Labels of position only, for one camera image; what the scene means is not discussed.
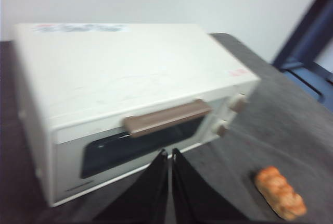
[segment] label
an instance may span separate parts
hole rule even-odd
[[[243,74],[248,74],[250,71],[244,68],[228,70],[227,74],[232,77],[242,76]]]
[[[38,33],[50,32],[129,32],[126,24],[115,23],[48,23],[36,24],[32,28]]]

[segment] table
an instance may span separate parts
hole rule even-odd
[[[333,223],[333,115],[236,38],[213,34],[262,82],[222,139],[185,153],[206,181],[251,219],[279,220],[253,184],[274,165],[308,207],[299,221]],[[17,118],[11,74],[12,42],[1,43],[0,222],[92,219],[139,173],[55,208],[43,200]],[[175,223],[170,195],[165,223]]]

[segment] white toaster oven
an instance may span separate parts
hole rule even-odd
[[[18,24],[15,47],[49,206],[222,136],[259,81],[195,24]]]

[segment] oven window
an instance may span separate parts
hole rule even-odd
[[[96,175],[162,147],[190,138],[199,128],[203,118],[200,117],[138,138],[131,138],[127,132],[123,132],[94,141],[84,149],[81,178]]]

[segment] pastry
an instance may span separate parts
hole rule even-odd
[[[303,198],[297,194],[276,167],[262,169],[255,177],[255,186],[271,208],[285,220],[294,220],[306,213]]]

